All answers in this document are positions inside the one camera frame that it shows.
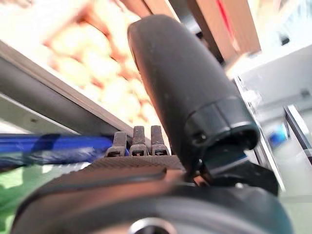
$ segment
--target bread roll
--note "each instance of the bread roll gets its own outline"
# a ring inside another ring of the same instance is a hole
[[[54,67],[55,54],[49,47],[40,44],[29,53],[35,61]]]
[[[129,83],[133,92],[136,94],[140,101],[150,100],[141,81],[137,79],[132,79],[129,81]]]
[[[121,71],[120,65],[115,60],[102,56],[94,48],[85,49],[80,56],[80,60],[95,80],[103,84],[103,86]]]
[[[108,34],[108,29],[106,26],[106,22],[109,20],[107,14],[108,7],[109,0],[93,0],[90,2],[87,15],[85,16],[85,20],[88,23],[93,25],[104,34]]]
[[[98,86],[89,83],[84,87],[84,93],[91,100],[99,101],[101,99],[102,90]]]
[[[85,20],[105,34],[127,32],[125,15],[111,0],[93,0]]]
[[[134,62],[132,56],[128,57],[121,64],[121,75],[126,79],[141,79],[140,73],[137,69],[136,63]]]
[[[101,55],[109,57],[111,47],[106,36],[88,23],[82,23],[80,26],[87,36],[88,47],[95,48]]]
[[[112,48],[111,57],[113,59],[118,62],[124,62],[132,56],[126,32],[114,35],[110,34],[107,38]]]
[[[55,60],[55,69],[79,87],[84,87],[91,82],[91,76],[88,70],[73,58],[58,58]]]
[[[150,103],[143,103],[140,113],[150,125],[161,125],[156,111]]]
[[[138,20],[140,20],[141,18],[139,16],[137,16],[135,13],[133,13],[132,11],[130,11],[125,4],[120,1],[120,0],[114,0],[114,2],[116,3],[116,5],[122,10],[122,12],[125,14],[126,20],[128,22],[128,24],[134,23]]]
[[[122,77],[114,77],[107,83],[103,91],[101,102],[104,107],[116,112],[123,103],[124,97],[129,94],[131,87],[129,82]]]
[[[126,94],[123,102],[124,104],[121,107],[127,113],[127,119],[133,121],[140,113],[141,105],[139,100],[134,94]]]
[[[76,56],[87,43],[87,37],[82,28],[74,23],[57,33],[47,45],[59,55]]]

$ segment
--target wooden board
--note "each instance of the wooden board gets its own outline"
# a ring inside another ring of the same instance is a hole
[[[208,49],[214,55],[214,57],[218,60],[220,64],[224,62],[224,58],[215,42],[215,39],[211,33],[209,26],[203,16],[202,11],[200,10],[198,3],[194,0],[187,0],[187,6],[193,14],[197,24],[199,25],[201,32],[203,34],[203,38],[208,44]]]
[[[144,0],[121,0],[121,2],[125,4],[130,11],[137,14],[141,18],[152,14]]]
[[[247,0],[221,0],[234,33],[235,43],[226,27],[217,1],[196,0],[196,2],[225,61],[261,49]]]
[[[180,22],[168,0],[144,0],[144,2],[151,10],[151,13],[167,15]]]

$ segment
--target handlebar grip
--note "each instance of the handlebar grip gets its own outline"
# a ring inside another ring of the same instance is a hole
[[[259,130],[234,84],[207,48],[182,24],[164,16],[129,26],[129,45],[144,86],[183,165],[196,150],[239,133],[253,148]]]

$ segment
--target blue plastic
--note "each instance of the blue plastic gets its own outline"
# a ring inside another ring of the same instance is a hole
[[[0,168],[93,162],[111,146],[109,138],[100,136],[1,135]]]
[[[101,136],[66,136],[60,134],[47,135],[0,135],[0,153],[32,152],[40,150],[63,150],[92,147],[94,149],[109,148],[112,141]]]
[[[287,128],[282,123],[278,125],[272,133],[269,134],[268,141],[270,146],[275,149],[289,139]]]

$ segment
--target textured surface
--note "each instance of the textured surface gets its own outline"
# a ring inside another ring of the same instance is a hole
[[[113,169],[131,167],[153,167],[164,166],[167,169],[184,170],[177,156],[126,156],[126,157],[106,157],[96,160],[84,170]]]

